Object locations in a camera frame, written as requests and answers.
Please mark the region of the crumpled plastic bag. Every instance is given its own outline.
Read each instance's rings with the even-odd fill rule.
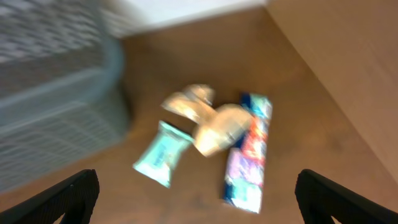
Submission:
[[[250,127],[252,115],[235,104],[220,106],[214,117],[194,130],[195,147],[204,156],[211,156],[233,145]]]
[[[162,107],[201,124],[215,115],[211,107],[213,97],[214,90],[208,85],[189,85],[182,92],[169,96]]]

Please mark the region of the candy bar wrapper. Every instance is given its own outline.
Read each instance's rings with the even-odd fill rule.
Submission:
[[[253,119],[229,153],[223,199],[234,207],[259,213],[272,105],[265,96],[246,93],[241,106]]]
[[[188,134],[159,121],[159,132],[144,155],[133,164],[133,168],[163,186],[170,187],[172,172],[180,155],[192,141]]]

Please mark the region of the gray laundry basket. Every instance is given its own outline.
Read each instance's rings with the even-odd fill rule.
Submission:
[[[0,0],[0,192],[124,137],[122,67],[95,0]]]

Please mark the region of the hardwood floor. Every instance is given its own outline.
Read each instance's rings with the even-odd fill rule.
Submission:
[[[133,112],[121,144],[0,196],[4,210],[82,169],[96,169],[101,192],[91,223],[303,223],[294,187],[313,169],[398,211],[398,185],[263,9],[251,9],[123,41],[124,86]],[[205,158],[191,147],[166,189],[131,168],[164,119],[185,131],[191,121],[162,100],[190,83],[208,83],[215,106],[240,91],[269,96],[265,189],[259,215],[220,200],[227,151]]]

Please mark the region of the trash on floor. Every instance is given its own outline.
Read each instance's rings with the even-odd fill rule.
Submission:
[[[159,121],[159,132],[133,168],[165,187],[170,187],[172,172],[180,155],[192,141],[188,134],[164,121]]]
[[[211,107],[213,95],[214,90],[208,85],[190,85],[182,92],[173,93],[162,103],[162,107],[201,124],[215,115]]]
[[[208,157],[232,146],[250,127],[252,115],[239,105],[227,104],[194,130],[195,147]]]
[[[259,213],[272,105],[265,96],[253,94],[244,94],[241,104],[254,117],[247,133],[229,153],[224,200],[232,206]]]

